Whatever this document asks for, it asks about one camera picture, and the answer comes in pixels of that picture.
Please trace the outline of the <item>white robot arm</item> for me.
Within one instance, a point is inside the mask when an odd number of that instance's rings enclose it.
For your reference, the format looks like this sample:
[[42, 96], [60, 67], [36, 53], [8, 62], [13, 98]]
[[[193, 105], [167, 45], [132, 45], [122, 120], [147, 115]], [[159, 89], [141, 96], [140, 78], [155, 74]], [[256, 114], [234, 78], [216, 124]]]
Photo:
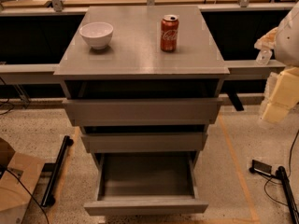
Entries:
[[272, 49], [275, 59], [285, 65], [267, 79], [260, 107], [260, 122], [277, 124], [299, 103], [299, 3], [254, 48], [261, 53]]

